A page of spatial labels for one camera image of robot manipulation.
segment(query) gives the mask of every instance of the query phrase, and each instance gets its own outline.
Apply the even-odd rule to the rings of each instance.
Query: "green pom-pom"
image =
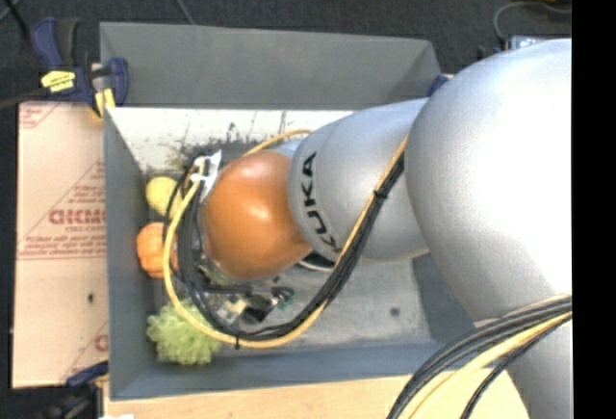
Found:
[[[203,315],[191,302],[184,302],[184,308],[203,325],[208,325]],[[221,343],[199,331],[177,312],[173,304],[164,305],[158,315],[147,318],[145,334],[156,343],[161,361],[185,365],[207,364],[212,360]]]

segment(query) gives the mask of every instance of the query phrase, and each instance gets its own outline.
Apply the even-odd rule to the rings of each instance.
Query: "cable bundle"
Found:
[[[525,311],[505,316],[479,327],[445,346],[433,355],[404,386],[387,419],[397,419],[403,413],[408,419],[418,419],[447,390],[475,371],[501,359],[478,387],[467,403],[460,419],[468,419],[483,392],[511,362],[526,352],[565,322],[573,318],[572,297],[545,301]],[[472,354],[479,353],[446,380],[434,385],[439,373]],[[425,398],[415,400],[421,391],[432,387]]]

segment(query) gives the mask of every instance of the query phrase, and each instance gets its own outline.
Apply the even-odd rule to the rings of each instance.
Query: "yellow cable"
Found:
[[[259,150],[265,148],[266,146],[269,146],[269,145],[271,145],[273,143],[276,143],[276,142],[279,142],[280,140],[283,140],[286,137],[289,137],[289,136],[292,136],[292,135],[296,135],[296,134],[299,134],[299,133],[310,133],[310,130],[299,129],[299,130],[293,130],[293,131],[289,131],[289,132],[286,132],[286,133],[282,133],[282,134],[280,134],[280,135],[278,135],[276,137],[273,137],[273,138],[263,142],[262,144],[259,144],[259,145],[255,146],[254,148],[250,149],[246,154],[259,151]],[[407,140],[406,137],[404,137],[404,140],[402,140],[402,142],[398,146],[395,155],[392,157],[390,163],[388,164],[387,169],[383,172],[383,174],[379,178],[378,183],[377,183],[376,188],[375,188],[376,190],[379,190],[381,188],[381,186],[383,185],[385,179],[389,175],[389,172],[391,171],[392,167],[398,161],[398,159],[400,158],[401,154],[404,152],[404,149],[405,149],[405,146],[406,146],[406,140]],[[198,168],[198,173],[202,174],[204,168],[205,168],[205,164],[201,163],[199,165],[199,168]],[[170,258],[172,240],[173,240],[173,237],[175,235],[175,231],[177,229],[177,226],[180,223],[180,220],[182,219],[182,216],[184,215],[184,212],[186,211],[186,208],[188,207],[189,203],[191,202],[191,200],[193,199],[194,195],[196,194],[196,191],[197,191],[198,187],[199,187],[199,183],[198,183],[198,181],[195,181],[192,184],[191,188],[186,193],[186,195],[184,196],[184,198],[182,199],[182,202],[181,202],[179,208],[177,209],[177,213],[175,214],[175,217],[171,220],[171,223],[168,226],[167,236],[165,238],[165,249],[164,249],[164,253],[163,253],[163,278],[164,278],[164,281],[165,281],[165,288],[167,290],[167,294],[169,296],[169,299],[173,303],[173,306],[175,307],[177,312],[190,325],[192,325],[193,327],[195,327],[199,331],[205,333],[206,335],[208,335],[208,336],[210,336],[212,338],[215,338],[217,340],[220,340],[222,342],[226,342],[228,344],[236,344],[236,345],[240,345],[240,346],[243,346],[243,347],[249,347],[249,348],[252,348],[252,349],[268,349],[268,348],[271,348],[271,347],[277,347],[277,346],[281,346],[281,345],[287,344],[288,342],[291,342],[292,340],[296,339],[301,333],[306,331],[313,323],[315,323],[317,318],[319,318],[320,314],[325,309],[325,303],[323,303],[322,305],[318,306],[294,330],[290,331],[286,335],[284,335],[282,337],[275,337],[275,338],[272,338],[272,339],[269,339],[269,340],[263,340],[263,341],[244,340],[242,338],[237,338],[237,337],[235,337],[233,335],[229,335],[227,333],[218,331],[218,330],[216,330],[213,327],[209,327],[209,326],[203,325],[201,322],[196,320],[184,308],[184,305],[182,304],[180,299],[177,297],[175,289],[173,288],[173,282],[171,280],[171,270],[170,270],[170,267],[169,267],[169,258]],[[370,198],[368,199],[368,201],[366,202],[366,205],[364,206],[364,209],[362,210],[359,218],[357,219],[357,222],[355,223],[355,226],[351,229],[351,232],[350,232],[348,238],[346,239],[345,246],[343,247],[341,255],[338,257],[336,265],[334,266],[334,270],[338,266],[338,264],[340,263],[340,260],[343,258],[343,256],[345,256],[345,254],[347,254],[348,248],[350,247],[350,245],[351,245],[351,243],[353,241],[353,238],[355,237],[355,235],[357,233],[357,230],[359,229],[360,224],[362,223],[362,221],[364,220],[364,218],[368,214],[368,211],[370,209],[370,206],[374,202],[374,199],[375,199],[375,195],[371,195]]]
[[[264,142],[261,142],[260,144],[252,147],[247,153],[245,153],[244,155],[248,155],[254,152],[258,152],[259,150],[263,150],[264,148],[270,146],[271,144],[276,144],[278,142],[280,142],[281,140],[284,140],[288,137],[291,137],[293,135],[307,135],[309,133],[312,133],[312,130],[309,128],[298,128],[296,130],[291,130],[291,131],[286,131],[284,133],[280,133],[279,135],[276,135],[275,137],[272,137],[268,140],[265,140]]]
[[[565,314],[551,318],[546,322],[537,324],[527,330],[520,331],[512,337],[500,342],[488,351],[478,355],[476,358],[465,364],[462,368],[435,386],[434,389],[429,392],[429,394],[419,403],[411,402],[407,407],[407,410],[405,410],[406,412],[410,408],[410,414],[407,416],[408,419],[421,419],[422,417],[425,417],[425,414],[429,408],[455,385],[468,379],[475,372],[495,361],[499,357],[502,357],[514,349],[522,347],[543,331],[561,325],[566,319],[571,317],[571,315],[572,312],[569,311]]]

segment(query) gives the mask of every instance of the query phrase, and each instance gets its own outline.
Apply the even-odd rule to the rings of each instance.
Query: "orange ball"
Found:
[[[163,239],[164,223],[149,223],[137,235],[137,256],[141,267],[152,278],[163,278],[163,254],[165,240]],[[175,237],[171,243],[169,254],[173,267],[177,269],[177,245]]]
[[[274,276],[312,249],[295,226],[287,200],[291,159],[254,152],[220,171],[203,206],[208,251],[220,269],[241,279]]]

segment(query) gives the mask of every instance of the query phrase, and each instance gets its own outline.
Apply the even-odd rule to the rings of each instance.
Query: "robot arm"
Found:
[[[500,53],[429,99],[361,111],[231,163],[202,207],[206,270],[218,284],[258,286],[311,250],[339,263],[404,144],[403,177],[362,256],[430,252],[476,322],[570,295],[570,134],[571,41]],[[561,327],[512,367],[533,419],[573,416],[571,342]]]

